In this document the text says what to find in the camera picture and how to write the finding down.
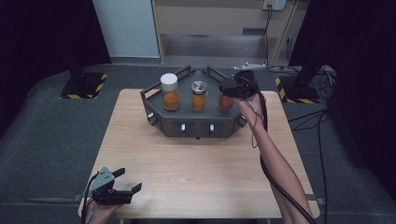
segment hand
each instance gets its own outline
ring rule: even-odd
[[[90,224],[105,224],[122,204],[101,205],[93,199],[88,200],[87,217],[91,215]]]
[[[247,119],[250,127],[256,122],[256,119],[262,119],[262,102],[259,94],[256,93],[246,100],[233,98],[233,102],[239,105],[241,113]]]

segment metal lid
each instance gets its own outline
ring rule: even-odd
[[[202,95],[206,93],[206,83],[203,81],[194,81],[191,84],[191,91],[196,95]]]
[[[175,91],[177,89],[177,76],[172,73],[162,75],[161,87],[164,91]]]

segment hazard tape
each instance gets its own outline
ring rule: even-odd
[[[72,100],[96,98],[96,96],[98,96],[99,92],[102,90],[103,85],[105,84],[106,78],[107,78],[107,75],[103,74],[98,86],[96,87],[96,91],[94,94],[61,94],[60,98],[61,99],[72,99]]]
[[[279,78],[275,79],[275,83],[277,86],[277,90],[279,91],[280,99],[283,103],[294,103],[294,104],[319,104],[319,99],[290,99],[286,95],[285,90],[283,89],[283,85],[280,82]]]

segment gray carpet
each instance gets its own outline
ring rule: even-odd
[[[72,198],[81,194],[89,179],[119,92],[143,89],[166,72],[161,66],[96,65],[90,72],[108,74],[96,99],[59,99],[69,74],[45,78],[35,84],[21,112],[0,139],[0,198]],[[224,74],[235,73],[220,69]],[[278,73],[255,71],[262,90],[277,91]],[[326,108],[283,104],[288,119]],[[304,119],[294,121],[296,127]],[[317,124],[318,118],[303,127]],[[328,187],[328,223],[396,223],[396,203],[378,184],[370,170],[358,169],[331,118],[320,124]],[[315,194],[324,197],[318,129],[293,132]],[[78,204],[1,203],[0,223],[78,223]],[[143,220],[144,223],[181,223],[183,220]],[[317,219],[323,223],[323,216]],[[199,223],[246,223],[246,220],[202,220]]]

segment orange jar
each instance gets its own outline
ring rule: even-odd
[[[177,76],[167,73],[161,76],[161,87],[163,88],[163,107],[167,110],[176,110],[180,106],[177,92]]]
[[[219,107],[221,109],[230,109],[233,107],[233,98],[224,95],[221,91],[219,96]]]
[[[206,106],[206,83],[194,81],[191,84],[191,105],[194,111],[204,111]]]

